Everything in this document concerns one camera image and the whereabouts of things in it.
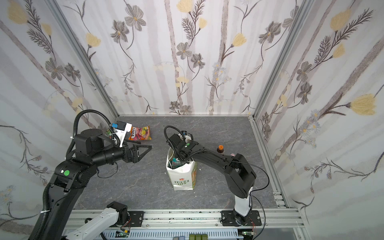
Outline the orange pink snack packet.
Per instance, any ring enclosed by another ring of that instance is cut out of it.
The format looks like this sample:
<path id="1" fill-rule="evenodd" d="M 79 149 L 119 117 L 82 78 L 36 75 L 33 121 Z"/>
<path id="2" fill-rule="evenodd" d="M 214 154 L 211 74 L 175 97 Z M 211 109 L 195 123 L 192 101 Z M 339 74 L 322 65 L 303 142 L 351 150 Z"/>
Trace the orange pink snack packet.
<path id="1" fill-rule="evenodd" d="M 149 141 L 151 140 L 150 135 L 150 126 L 145 127 L 132 127 L 130 131 L 131 135 L 129 137 L 129 140 L 131 141 Z"/>

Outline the white printed paper bag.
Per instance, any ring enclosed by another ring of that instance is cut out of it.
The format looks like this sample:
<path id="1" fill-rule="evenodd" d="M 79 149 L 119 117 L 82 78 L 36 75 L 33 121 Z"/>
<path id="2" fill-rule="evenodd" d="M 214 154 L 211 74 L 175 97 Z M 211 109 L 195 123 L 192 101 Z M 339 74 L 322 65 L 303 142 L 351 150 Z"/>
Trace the white printed paper bag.
<path id="1" fill-rule="evenodd" d="M 171 162 L 179 161 L 172 148 L 169 148 L 166 160 L 166 170 L 175 191 L 190 191 L 195 188 L 197 178 L 197 162 L 191 158 L 182 167 L 171 169 Z"/>

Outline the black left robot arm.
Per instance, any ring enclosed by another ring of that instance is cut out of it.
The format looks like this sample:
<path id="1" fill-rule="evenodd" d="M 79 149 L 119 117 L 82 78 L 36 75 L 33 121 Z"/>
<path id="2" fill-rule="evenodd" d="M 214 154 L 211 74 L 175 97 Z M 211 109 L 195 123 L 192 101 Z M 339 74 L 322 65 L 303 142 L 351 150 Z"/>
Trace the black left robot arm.
<path id="1" fill-rule="evenodd" d="M 60 240 L 73 207 L 98 168 L 139 162 L 150 145 L 115 146 L 101 130 L 88 129 L 73 137 L 75 149 L 55 169 L 43 191 L 43 209 L 30 235 L 31 240 Z"/>

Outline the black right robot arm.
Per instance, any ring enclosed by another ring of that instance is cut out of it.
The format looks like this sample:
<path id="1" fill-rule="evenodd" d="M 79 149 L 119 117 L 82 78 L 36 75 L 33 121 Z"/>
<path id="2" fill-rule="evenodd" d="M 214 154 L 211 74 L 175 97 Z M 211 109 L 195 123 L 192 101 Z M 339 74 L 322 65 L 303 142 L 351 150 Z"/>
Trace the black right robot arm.
<path id="1" fill-rule="evenodd" d="M 229 190 L 235 195 L 234 211 L 242 217 L 249 215 L 252 208 L 250 194 L 257 175 L 243 155 L 220 154 L 196 141 L 186 141 L 185 137 L 177 134 L 166 139 L 176 157 L 182 162 L 194 160 L 223 174 Z"/>

